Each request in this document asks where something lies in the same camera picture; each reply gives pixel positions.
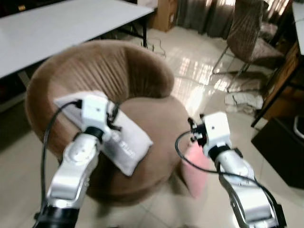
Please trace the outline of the white rectangular pillow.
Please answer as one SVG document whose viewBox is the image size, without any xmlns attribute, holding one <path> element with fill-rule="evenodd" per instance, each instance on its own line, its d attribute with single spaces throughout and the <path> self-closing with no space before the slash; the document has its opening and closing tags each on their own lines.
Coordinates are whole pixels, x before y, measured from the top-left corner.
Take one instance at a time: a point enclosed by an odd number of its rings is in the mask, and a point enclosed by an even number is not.
<svg viewBox="0 0 304 228">
<path fill-rule="evenodd" d="M 55 98 L 53 103 L 57 107 L 61 107 L 68 102 L 85 98 L 89 94 L 106 98 L 108 100 L 107 111 L 109 114 L 112 113 L 115 103 L 109 100 L 102 91 L 98 90 L 67 94 L 63 97 Z M 82 127 L 81 108 L 71 106 L 63 109 L 62 113 L 67 116 L 73 124 Z M 131 177 L 139 162 L 143 160 L 153 145 L 153 141 L 148 134 L 133 122 L 126 113 L 120 110 L 120 108 L 113 124 L 121 127 L 121 130 L 113 130 L 111 138 L 103 143 L 104 149 L 102 151 L 125 176 Z"/>
</svg>

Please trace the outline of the brown round fabric sofa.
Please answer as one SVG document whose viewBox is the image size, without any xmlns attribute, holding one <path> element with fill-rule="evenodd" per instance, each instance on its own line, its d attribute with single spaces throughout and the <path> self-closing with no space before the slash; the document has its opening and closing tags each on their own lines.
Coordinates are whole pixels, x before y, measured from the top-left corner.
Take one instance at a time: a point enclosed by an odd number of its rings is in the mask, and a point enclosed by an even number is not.
<svg viewBox="0 0 304 228">
<path fill-rule="evenodd" d="M 132 176 L 104 155 L 91 175 L 87 195 L 100 204 L 132 206 L 156 193 L 181 165 L 174 143 L 189 130 L 184 105 L 171 95 L 174 74 L 164 59 L 127 41 L 95 40 L 46 59 L 27 88 L 25 111 L 39 139 L 57 110 L 54 99 L 101 91 L 152 140 Z"/>
</svg>

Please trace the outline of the pink soft pillow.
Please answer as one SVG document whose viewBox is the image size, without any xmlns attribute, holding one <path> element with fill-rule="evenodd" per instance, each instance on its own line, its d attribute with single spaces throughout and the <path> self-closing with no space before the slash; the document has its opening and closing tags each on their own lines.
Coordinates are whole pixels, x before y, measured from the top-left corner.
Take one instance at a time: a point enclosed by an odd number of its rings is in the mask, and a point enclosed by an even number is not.
<svg viewBox="0 0 304 228">
<path fill-rule="evenodd" d="M 201 146 L 192 143 L 184 153 L 186 159 L 202 169 L 210 169 L 210 160 L 204 156 Z M 190 195 L 198 199 L 204 192 L 207 182 L 207 173 L 196 169 L 187 161 L 182 161 L 181 175 Z"/>
</svg>

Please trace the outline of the white crumpled cloth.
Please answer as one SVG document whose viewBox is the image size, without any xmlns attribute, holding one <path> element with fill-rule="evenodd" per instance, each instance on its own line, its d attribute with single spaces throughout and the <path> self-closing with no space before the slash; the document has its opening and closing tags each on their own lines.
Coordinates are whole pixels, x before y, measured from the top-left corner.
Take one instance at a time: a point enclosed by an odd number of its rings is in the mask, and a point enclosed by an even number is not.
<svg viewBox="0 0 304 228">
<path fill-rule="evenodd" d="M 228 93 L 225 97 L 227 112 L 252 114 L 263 107 L 264 100 L 257 93 Z"/>
</svg>

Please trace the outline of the black low box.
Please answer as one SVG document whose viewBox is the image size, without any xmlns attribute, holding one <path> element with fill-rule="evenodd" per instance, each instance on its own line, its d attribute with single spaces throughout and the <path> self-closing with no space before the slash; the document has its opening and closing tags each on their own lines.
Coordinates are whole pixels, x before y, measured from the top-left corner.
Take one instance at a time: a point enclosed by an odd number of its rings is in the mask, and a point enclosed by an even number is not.
<svg viewBox="0 0 304 228">
<path fill-rule="evenodd" d="M 304 142 L 294 124 L 291 117 L 271 119 L 251 142 L 287 185 L 304 189 Z"/>
</svg>

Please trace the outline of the brown wooden desk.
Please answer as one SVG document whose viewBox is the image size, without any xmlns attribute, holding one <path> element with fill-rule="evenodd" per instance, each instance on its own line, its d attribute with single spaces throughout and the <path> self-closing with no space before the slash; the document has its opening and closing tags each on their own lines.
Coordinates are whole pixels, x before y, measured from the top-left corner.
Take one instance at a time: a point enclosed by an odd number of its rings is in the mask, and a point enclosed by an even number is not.
<svg viewBox="0 0 304 228">
<path fill-rule="evenodd" d="M 267 111 L 271 109 L 272 105 L 282 95 L 287 87 L 294 87 L 291 80 L 297 75 L 297 71 L 304 63 L 304 56 L 301 54 L 299 42 L 296 41 L 286 55 L 286 61 L 283 66 L 276 72 L 276 82 L 272 91 L 268 93 L 264 100 L 262 109 L 258 111 L 256 117 L 250 126 L 254 128 L 256 124 L 266 115 Z"/>
</svg>

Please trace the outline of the large white table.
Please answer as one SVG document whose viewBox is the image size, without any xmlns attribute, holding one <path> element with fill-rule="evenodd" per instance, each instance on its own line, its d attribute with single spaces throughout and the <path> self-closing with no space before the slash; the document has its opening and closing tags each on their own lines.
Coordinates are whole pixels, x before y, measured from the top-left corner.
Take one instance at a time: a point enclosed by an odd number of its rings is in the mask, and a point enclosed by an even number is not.
<svg viewBox="0 0 304 228">
<path fill-rule="evenodd" d="M 0 18 L 0 78 L 152 11 L 123 0 L 68 0 Z"/>
</svg>

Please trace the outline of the brown woven metal-leg chair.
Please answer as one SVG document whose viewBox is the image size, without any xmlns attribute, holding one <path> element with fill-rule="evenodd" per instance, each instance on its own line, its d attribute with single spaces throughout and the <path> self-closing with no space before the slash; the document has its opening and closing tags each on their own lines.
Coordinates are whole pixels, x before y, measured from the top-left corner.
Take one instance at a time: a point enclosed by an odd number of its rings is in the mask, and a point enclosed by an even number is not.
<svg viewBox="0 0 304 228">
<path fill-rule="evenodd" d="M 243 62 L 241 69 L 226 87 L 227 93 L 234 93 L 234 90 L 231 90 L 232 85 L 239 76 L 246 73 L 250 65 L 271 69 L 271 76 L 275 76 L 285 62 L 282 52 L 272 46 L 263 35 L 263 18 L 267 7 L 265 0 L 235 0 L 234 17 L 226 39 L 227 46 L 211 70 L 213 75 L 231 74 L 216 71 L 228 50 L 232 52 L 234 59 Z"/>
</svg>

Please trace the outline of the brown cardboard box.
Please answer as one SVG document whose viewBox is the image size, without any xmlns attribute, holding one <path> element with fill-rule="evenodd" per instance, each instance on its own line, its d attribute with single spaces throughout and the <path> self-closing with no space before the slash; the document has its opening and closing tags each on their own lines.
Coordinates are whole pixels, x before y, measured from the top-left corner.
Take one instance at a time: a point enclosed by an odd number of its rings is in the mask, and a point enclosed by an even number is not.
<svg viewBox="0 0 304 228">
<path fill-rule="evenodd" d="M 174 27 L 179 0 L 158 0 L 156 12 L 151 19 L 153 29 L 168 32 Z"/>
</svg>

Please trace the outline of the grey curtain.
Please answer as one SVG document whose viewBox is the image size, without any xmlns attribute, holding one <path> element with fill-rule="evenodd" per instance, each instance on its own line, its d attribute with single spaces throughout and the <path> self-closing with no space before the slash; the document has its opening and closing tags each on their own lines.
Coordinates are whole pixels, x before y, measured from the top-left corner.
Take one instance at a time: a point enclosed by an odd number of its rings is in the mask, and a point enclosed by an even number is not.
<svg viewBox="0 0 304 228">
<path fill-rule="evenodd" d="M 175 25 L 211 38 L 226 39 L 235 0 L 178 0 Z"/>
</svg>

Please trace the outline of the small white table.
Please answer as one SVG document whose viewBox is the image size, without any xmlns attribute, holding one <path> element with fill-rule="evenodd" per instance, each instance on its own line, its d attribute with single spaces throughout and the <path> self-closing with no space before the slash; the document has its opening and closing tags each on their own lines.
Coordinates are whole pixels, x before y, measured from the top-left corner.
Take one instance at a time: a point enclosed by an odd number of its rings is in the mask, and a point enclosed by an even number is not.
<svg viewBox="0 0 304 228">
<path fill-rule="evenodd" d="M 292 11 L 297 32 L 298 46 L 300 54 L 304 55 L 304 2 L 303 0 L 293 0 Z"/>
</svg>

